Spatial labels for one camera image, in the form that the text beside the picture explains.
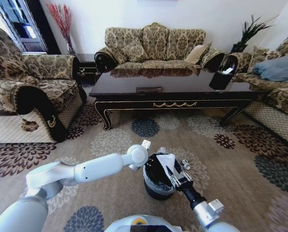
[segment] carpet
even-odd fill
[[[288,146],[244,115],[227,127],[225,112],[210,110],[112,111],[112,129],[103,123],[92,98],[58,144],[0,144],[0,214],[25,194],[25,175],[60,160],[76,164],[129,146],[152,142],[187,159],[194,187],[208,201],[225,206],[222,220],[242,232],[288,232]],[[102,232],[134,214],[160,216],[185,231],[200,232],[187,199],[179,192],[166,201],[145,191],[142,169],[93,183],[65,187],[48,201],[44,232]]]

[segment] table leg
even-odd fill
[[[239,113],[241,113],[244,109],[246,109],[253,101],[248,101],[245,104],[237,106],[230,110],[220,121],[220,125],[222,127],[226,126],[229,120],[236,117]]]
[[[108,112],[106,111],[104,102],[96,101],[95,108],[98,114],[100,115],[102,121],[104,122],[103,129],[105,131],[108,131],[111,128],[111,119]]]

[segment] potted plant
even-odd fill
[[[47,9],[53,19],[55,20],[63,38],[67,43],[67,49],[70,55],[75,55],[73,45],[70,38],[70,27],[72,20],[72,13],[69,7],[65,4],[61,6],[60,4],[46,4]]]
[[[272,25],[267,25],[269,22],[274,20],[277,16],[270,18],[262,23],[257,23],[261,17],[257,19],[254,18],[254,15],[251,15],[251,23],[245,21],[242,29],[242,39],[237,44],[233,44],[232,52],[243,52],[247,47],[247,41],[254,37],[259,31],[269,28]]]

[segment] dark wooden coffee table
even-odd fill
[[[249,83],[229,82],[214,73],[189,69],[114,69],[103,73],[90,92],[104,129],[108,110],[232,108],[221,126],[247,108],[259,94]]]

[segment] blue pillow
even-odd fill
[[[257,63],[253,71],[265,80],[288,82],[288,56]]]

